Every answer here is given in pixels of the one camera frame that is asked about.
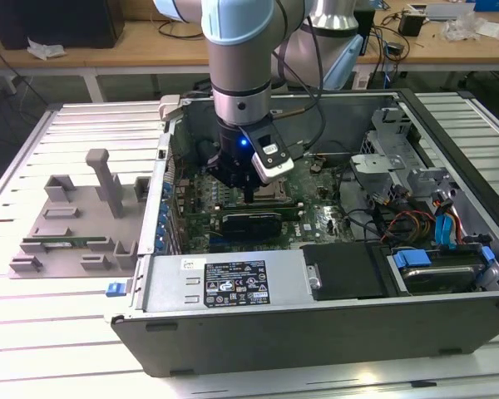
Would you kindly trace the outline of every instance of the metal work surface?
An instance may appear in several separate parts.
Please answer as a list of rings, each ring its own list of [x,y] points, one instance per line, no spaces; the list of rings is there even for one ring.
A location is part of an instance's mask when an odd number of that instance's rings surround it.
[[[443,97],[435,104],[467,104],[455,95]],[[125,279],[6,278],[9,259],[46,201],[48,177],[68,174],[78,186],[96,183],[92,169],[83,164],[93,143],[104,142],[111,154],[111,171],[119,173],[122,184],[151,174],[161,124],[157,107],[156,102],[113,103],[48,112],[2,178],[0,399],[49,399],[56,392],[65,398],[93,397],[108,390],[120,396],[162,398],[269,397],[272,393],[281,398],[499,396],[499,336],[472,355],[155,379],[141,370],[104,320],[104,315],[129,303],[127,297],[104,295],[109,283]],[[497,124],[489,120],[483,127],[487,123]],[[240,351],[244,356],[243,342]]]
[[[499,121],[476,99],[457,93],[418,95],[420,101],[499,194]],[[442,166],[430,145],[420,142],[435,166]]]

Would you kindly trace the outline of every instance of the metal bracket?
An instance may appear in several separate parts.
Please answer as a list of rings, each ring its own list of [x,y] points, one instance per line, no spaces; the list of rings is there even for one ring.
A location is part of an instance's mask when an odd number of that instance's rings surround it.
[[[400,108],[383,108],[373,113],[372,123],[379,135],[396,135],[407,132],[412,122]]]
[[[183,104],[181,104],[181,96],[178,94],[163,96],[159,105],[159,115],[163,122],[167,122],[178,116],[183,115]]]
[[[322,288],[322,281],[318,273],[318,265],[308,265],[307,266],[307,276],[309,277],[309,286],[311,289]]]
[[[407,176],[410,189],[417,197],[430,196],[444,179],[449,179],[446,168],[413,169]]]

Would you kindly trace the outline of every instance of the motherboard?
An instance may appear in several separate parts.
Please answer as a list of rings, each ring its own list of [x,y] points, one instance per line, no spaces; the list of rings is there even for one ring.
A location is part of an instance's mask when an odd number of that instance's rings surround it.
[[[335,206],[339,169],[301,160],[284,178],[259,188],[254,202],[205,169],[179,166],[172,206],[183,254],[299,249],[352,242]]]

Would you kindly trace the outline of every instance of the computer case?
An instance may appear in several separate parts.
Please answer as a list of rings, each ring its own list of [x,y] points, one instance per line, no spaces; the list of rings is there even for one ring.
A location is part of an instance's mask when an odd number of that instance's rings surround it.
[[[27,39],[64,47],[114,47],[124,29],[121,0],[0,0],[0,41],[8,50]]]

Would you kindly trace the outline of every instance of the wooden desk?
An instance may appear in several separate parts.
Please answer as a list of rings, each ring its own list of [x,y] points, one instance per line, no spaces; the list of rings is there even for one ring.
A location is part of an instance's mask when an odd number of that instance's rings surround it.
[[[406,0],[390,0],[392,9],[377,12],[375,21],[405,7]],[[480,12],[477,15],[499,22],[499,12]],[[388,27],[397,29],[398,22]],[[419,37],[409,38],[410,53],[399,66],[400,71],[495,71],[499,70],[499,41],[491,37],[480,40],[448,42],[441,37],[442,24],[430,22],[422,28]],[[191,34],[196,26],[176,25],[174,32]],[[401,38],[384,32],[384,38],[400,42]],[[150,21],[127,22],[124,33],[114,48],[67,48],[65,57],[41,61],[26,51],[5,51],[7,61],[26,76],[47,75],[82,76],[94,102],[104,101],[98,84],[100,75],[207,73],[208,55],[205,41],[181,41],[163,37]],[[378,60],[378,47],[370,39],[367,54],[358,59],[354,88],[366,88],[370,74]],[[0,76],[11,76],[0,60]]]

